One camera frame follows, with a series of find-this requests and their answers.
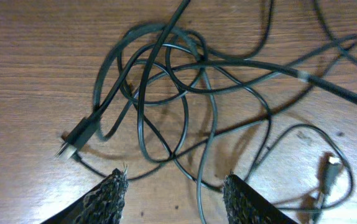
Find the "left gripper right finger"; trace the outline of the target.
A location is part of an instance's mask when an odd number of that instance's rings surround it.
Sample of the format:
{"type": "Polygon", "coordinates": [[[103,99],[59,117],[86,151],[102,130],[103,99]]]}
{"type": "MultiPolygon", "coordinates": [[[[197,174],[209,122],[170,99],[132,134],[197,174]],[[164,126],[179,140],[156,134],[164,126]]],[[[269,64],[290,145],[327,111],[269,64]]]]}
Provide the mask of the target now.
{"type": "Polygon", "coordinates": [[[224,180],[223,200],[229,224],[297,224],[235,174],[224,180]]]}

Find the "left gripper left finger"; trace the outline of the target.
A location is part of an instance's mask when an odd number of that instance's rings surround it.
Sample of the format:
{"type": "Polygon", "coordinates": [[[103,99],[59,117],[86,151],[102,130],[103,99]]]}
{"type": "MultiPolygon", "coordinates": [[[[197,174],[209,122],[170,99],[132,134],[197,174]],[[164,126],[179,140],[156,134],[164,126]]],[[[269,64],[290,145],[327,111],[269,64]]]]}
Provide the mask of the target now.
{"type": "Polygon", "coordinates": [[[44,223],[118,224],[128,189],[127,170],[115,169],[98,185],[44,223]]]}

